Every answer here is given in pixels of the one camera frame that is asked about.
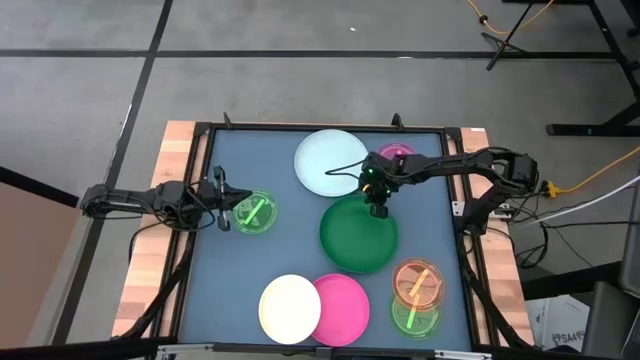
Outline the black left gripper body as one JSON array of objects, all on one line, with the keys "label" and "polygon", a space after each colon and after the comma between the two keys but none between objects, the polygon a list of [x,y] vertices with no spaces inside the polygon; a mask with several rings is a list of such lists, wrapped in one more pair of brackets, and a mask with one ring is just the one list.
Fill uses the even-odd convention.
[{"label": "black left gripper body", "polygon": [[198,183],[197,198],[207,212],[218,211],[218,202],[221,197],[217,194],[215,179],[213,181],[202,180]]}]

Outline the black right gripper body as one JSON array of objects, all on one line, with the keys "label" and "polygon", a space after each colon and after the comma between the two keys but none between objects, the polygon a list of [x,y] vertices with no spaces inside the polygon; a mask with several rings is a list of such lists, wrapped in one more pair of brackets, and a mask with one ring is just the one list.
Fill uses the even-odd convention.
[{"label": "black right gripper body", "polygon": [[385,203],[398,191],[398,184],[389,175],[393,162],[376,152],[370,152],[364,159],[359,175],[359,186],[366,203]]}]

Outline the large dark green plastic plate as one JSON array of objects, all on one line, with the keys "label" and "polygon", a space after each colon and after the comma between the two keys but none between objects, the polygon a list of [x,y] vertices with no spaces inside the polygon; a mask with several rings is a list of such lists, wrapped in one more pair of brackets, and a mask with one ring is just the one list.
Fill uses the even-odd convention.
[{"label": "large dark green plastic plate", "polygon": [[399,232],[393,217],[372,216],[364,197],[351,195],[325,211],[319,238],[323,252],[337,267],[366,274],[377,272],[393,258]]}]

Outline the pink plastic plate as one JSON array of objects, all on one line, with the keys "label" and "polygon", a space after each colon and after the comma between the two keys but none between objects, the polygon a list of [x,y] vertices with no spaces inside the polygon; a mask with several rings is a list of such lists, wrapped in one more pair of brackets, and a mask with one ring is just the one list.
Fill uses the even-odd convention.
[{"label": "pink plastic plate", "polygon": [[369,299],[362,286],[343,274],[327,274],[313,282],[321,301],[321,315],[312,337],[331,347],[355,342],[370,318]]}]

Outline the cream plastic plate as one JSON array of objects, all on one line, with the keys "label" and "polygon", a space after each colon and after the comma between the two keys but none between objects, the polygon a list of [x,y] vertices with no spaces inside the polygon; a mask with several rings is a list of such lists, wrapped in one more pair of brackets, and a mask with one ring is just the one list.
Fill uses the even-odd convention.
[{"label": "cream plastic plate", "polygon": [[264,333],[279,344],[294,345],[306,340],[315,331],[320,317],[319,293],[300,275],[275,278],[259,300],[259,323]]}]

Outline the small translucent magenta plate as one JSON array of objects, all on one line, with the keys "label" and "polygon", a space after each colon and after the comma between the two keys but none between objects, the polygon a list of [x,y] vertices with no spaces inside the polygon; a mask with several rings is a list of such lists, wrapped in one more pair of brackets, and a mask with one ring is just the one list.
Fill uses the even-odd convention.
[{"label": "small translucent magenta plate", "polygon": [[416,151],[412,146],[403,142],[390,142],[383,144],[377,151],[379,157],[392,160],[396,155],[411,155]]}]

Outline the translucent green plastic plate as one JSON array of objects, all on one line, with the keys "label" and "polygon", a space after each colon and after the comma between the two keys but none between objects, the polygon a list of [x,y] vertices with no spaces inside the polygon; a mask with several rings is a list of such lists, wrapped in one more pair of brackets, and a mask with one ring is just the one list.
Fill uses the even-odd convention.
[{"label": "translucent green plastic plate", "polygon": [[431,337],[442,318],[438,307],[428,311],[418,311],[412,306],[405,306],[396,296],[391,297],[388,313],[393,328],[400,335],[410,339]]},{"label": "translucent green plastic plate", "polygon": [[278,216],[278,204],[268,192],[254,190],[233,209],[234,226],[245,234],[260,234],[268,230]]}]

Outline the blue-grey table mat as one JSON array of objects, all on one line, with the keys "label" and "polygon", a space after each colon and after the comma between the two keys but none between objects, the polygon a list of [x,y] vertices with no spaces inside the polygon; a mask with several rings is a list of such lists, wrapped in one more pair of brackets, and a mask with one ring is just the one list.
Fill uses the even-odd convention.
[{"label": "blue-grey table mat", "polygon": [[[183,343],[269,345],[259,323],[264,288],[275,278],[297,274],[314,281],[338,272],[322,251],[319,225],[332,199],[310,192],[294,171],[304,132],[221,130],[212,162],[228,183],[270,193],[278,216],[267,231],[249,235],[215,226],[199,232],[191,265],[179,339]],[[403,186],[387,202],[399,242],[392,260],[372,274],[357,274],[370,303],[367,329],[356,348],[458,350],[471,348],[469,321],[454,236],[449,187],[443,177]],[[424,258],[444,277],[442,318],[426,339],[401,335],[389,317],[392,273],[407,258]]]}]

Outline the large pale blue plastic plate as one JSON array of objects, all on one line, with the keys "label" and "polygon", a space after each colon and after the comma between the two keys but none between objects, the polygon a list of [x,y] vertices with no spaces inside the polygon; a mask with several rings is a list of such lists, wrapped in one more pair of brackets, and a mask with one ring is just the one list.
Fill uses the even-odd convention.
[{"label": "large pale blue plastic plate", "polygon": [[321,130],[299,144],[294,156],[294,170],[300,182],[311,192],[325,197],[340,197],[358,188],[358,165],[367,155],[366,146],[351,133]]}]

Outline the brown board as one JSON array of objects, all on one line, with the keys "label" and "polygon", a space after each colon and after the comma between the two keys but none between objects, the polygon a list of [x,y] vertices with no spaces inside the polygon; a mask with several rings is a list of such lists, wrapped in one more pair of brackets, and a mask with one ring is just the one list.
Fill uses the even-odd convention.
[{"label": "brown board", "polygon": [[50,342],[73,265],[77,203],[0,166],[0,349]]}]

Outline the black overhead crossbar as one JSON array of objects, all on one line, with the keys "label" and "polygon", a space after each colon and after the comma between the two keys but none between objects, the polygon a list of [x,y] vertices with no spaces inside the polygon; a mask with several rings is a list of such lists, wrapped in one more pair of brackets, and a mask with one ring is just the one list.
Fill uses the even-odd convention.
[{"label": "black overhead crossbar", "polygon": [[615,360],[561,352],[479,345],[471,351],[332,348],[232,343],[179,344],[174,337],[116,339],[37,347],[0,349],[0,360],[130,360],[188,353],[256,353],[307,355],[321,360],[353,357],[415,358],[419,360]]}]

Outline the white cardboard box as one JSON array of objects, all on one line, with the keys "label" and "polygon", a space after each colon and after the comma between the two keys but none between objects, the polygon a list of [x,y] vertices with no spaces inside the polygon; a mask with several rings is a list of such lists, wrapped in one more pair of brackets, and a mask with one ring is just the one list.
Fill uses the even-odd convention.
[{"label": "white cardboard box", "polygon": [[543,350],[569,346],[580,352],[590,308],[570,295],[527,300],[535,345]]}]

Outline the black desk leg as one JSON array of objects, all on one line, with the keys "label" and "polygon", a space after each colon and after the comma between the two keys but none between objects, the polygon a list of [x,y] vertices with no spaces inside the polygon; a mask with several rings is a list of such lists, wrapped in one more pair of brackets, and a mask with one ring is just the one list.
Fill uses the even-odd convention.
[{"label": "black desk leg", "polygon": [[635,100],[602,124],[547,124],[546,134],[549,136],[640,137],[640,125],[632,125],[632,122],[640,119],[640,83],[635,78],[636,73],[640,74],[640,62],[629,61],[622,53],[601,11],[594,0],[589,1],[588,7],[614,55],[614,60],[625,75]]}]

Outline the grey chair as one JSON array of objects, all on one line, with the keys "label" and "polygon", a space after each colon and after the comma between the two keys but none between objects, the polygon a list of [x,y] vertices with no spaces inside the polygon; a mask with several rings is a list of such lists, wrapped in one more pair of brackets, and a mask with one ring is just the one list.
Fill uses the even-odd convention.
[{"label": "grey chair", "polygon": [[581,353],[640,360],[640,181],[635,184],[623,257],[588,271],[594,291]]}]

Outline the black metal table frame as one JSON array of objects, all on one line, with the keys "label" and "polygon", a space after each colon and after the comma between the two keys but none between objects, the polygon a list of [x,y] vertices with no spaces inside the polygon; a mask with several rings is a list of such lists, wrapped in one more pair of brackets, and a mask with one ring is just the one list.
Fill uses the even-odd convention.
[{"label": "black metal table frame", "polygon": [[[167,123],[152,176],[152,185],[164,181],[203,177],[211,166],[214,135],[219,130],[318,131],[327,129],[325,123],[286,122],[222,122],[170,121]],[[410,133],[439,136],[444,151],[459,153],[477,150],[488,144],[485,129],[470,127],[405,126],[398,131],[388,125],[344,124],[342,130],[357,133],[384,133],[405,136]],[[128,268],[123,292],[115,316],[112,333],[121,335],[142,315],[171,271],[177,266],[188,241],[187,235],[173,235],[172,231],[149,217],[141,220],[143,232],[133,247],[132,263]],[[468,258],[486,291],[514,331],[528,344],[534,342],[524,292],[508,238],[507,226],[497,219],[489,222],[489,232],[480,237],[466,238],[474,247]],[[187,284],[179,283],[165,305],[152,320],[145,336],[169,336],[182,318],[181,304]]]}]

